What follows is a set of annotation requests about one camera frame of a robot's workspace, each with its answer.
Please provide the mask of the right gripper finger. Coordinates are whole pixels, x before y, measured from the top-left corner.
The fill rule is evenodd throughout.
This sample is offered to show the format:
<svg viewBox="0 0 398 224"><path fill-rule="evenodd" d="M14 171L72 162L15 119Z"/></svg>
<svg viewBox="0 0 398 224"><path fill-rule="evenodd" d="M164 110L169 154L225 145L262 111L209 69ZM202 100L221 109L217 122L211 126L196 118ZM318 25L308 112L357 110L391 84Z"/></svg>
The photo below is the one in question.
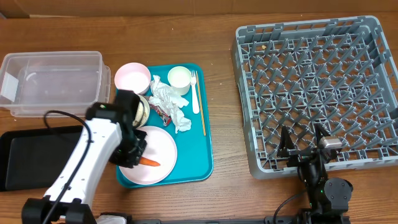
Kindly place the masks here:
<svg viewBox="0 0 398 224"><path fill-rule="evenodd" d="M280 144L279 148L277 150L277 156L278 157L289 157L290 152L293 152L295 150L295 145L292 142L292 139L290 137L289 131L285 126L282 127L282 132L280 135Z"/></svg>
<svg viewBox="0 0 398 224"><path fill-rule="evenodd" d="M323 145L321 139L325 137L326 131L324 130L323 126L321 124L314 124L315 128L315 138L317 142L317 148L323 149L325 146Z"/></svg>

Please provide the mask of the orange carrot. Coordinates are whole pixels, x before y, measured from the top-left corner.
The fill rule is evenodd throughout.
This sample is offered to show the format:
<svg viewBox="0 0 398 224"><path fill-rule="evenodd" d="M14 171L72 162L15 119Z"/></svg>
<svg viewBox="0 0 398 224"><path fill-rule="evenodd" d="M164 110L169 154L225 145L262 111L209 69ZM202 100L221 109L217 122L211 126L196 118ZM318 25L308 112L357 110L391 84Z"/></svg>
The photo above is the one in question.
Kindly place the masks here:
<svg viewBox="0 0 398 224"><path fill-rule="evenodd" d="M139 163L140 163L141 165L144 165L144 166L151 166L151 167L158 167L158 166L160 166L160 163L158 163L158 162L156 162L156 161L153 161L153 160L151 160L151 159L145 158L145 157L141 157Z"/></svg>

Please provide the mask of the white bowl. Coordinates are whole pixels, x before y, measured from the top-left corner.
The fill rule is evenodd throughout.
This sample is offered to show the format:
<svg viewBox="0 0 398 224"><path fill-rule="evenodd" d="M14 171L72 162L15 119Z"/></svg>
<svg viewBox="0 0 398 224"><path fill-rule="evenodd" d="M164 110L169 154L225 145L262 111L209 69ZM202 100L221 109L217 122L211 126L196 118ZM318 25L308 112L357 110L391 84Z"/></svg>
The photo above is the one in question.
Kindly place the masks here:
<svg viewBox="0 0 398 224"><path fill-rule="evenodd" d="M147 120L149 119L149 114L150 114L150 106L146 98L143 96L139 95L140 102L139 106L136 112L136 117L134 118L134 121L132 122L132 125L135 128L142 127L143 125L146 124Z"/></svg>

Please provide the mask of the red snack wrapper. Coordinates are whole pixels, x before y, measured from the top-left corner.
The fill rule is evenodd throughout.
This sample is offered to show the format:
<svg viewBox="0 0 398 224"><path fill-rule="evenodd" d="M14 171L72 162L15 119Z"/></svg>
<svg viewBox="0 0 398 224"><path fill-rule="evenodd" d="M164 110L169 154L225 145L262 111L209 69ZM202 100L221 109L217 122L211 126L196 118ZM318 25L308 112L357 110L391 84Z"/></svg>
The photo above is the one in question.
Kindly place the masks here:
<svg viewBox="0 0 398 224"><path fill-rule="evenodd" d="M171 123L171 116L169 116L161 107L153 105L152 103L150 103L149 106L150 109L154 110L160 116L164 126L168 126Z"/></svg>

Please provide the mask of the white napkin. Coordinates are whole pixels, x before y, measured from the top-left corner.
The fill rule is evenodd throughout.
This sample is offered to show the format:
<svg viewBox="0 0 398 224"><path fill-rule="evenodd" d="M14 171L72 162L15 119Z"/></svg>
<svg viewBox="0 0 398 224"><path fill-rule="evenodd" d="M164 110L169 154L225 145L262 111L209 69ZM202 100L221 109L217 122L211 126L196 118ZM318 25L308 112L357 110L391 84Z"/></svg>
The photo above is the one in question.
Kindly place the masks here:
<svg viewBox="0 0 398 224"><path fill-rule="evenodd" d="M191 129L192 122L186 118L182 108L189 102L180 96L171 86L161 82L158 75L153 76L150 82L152 96L149 97L149 103L159 107L167 116L170 116L175 125L175 133L185 132Z"/></svg>

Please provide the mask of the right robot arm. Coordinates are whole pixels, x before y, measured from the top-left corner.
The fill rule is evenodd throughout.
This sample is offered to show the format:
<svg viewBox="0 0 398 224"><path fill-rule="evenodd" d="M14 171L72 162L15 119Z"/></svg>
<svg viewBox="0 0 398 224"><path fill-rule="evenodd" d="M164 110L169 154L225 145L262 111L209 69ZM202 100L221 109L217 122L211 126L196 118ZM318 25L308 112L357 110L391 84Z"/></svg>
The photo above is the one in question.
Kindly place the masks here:
<svg viewBox="0 0 398 224"><path fill-rule="evenodd" d="M285 200L272 217L273 223L349 223L344 213L349 209L353 185L342 178L329 178L325 164L336 159L342 150L342 142L330 135L321 125L315 125L316 146L297 150L289 131L281 132L277 156L288 159L287 166L296 167L305 190ZM308 195L309 208L301 208L292 217L280 217L282 207L303 194Z"/></svg>

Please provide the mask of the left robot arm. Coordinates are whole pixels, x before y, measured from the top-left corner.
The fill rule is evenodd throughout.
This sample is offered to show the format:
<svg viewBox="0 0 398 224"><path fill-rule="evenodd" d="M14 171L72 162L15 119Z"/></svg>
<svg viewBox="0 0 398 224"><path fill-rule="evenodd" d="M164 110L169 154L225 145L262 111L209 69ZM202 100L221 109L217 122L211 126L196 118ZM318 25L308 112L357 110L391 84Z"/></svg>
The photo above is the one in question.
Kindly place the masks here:
<svg viewBox="0 0 398 224"><path fill-rule="evenodd" d="M94 194L108 162L132 168L147 146L146 132L133 126L141 99L120 90L112 103L94 103L82 120L83 129L59 177L40 198L22 208L23 223L132 223L124 213L105 212L95 218Z"/></svg>

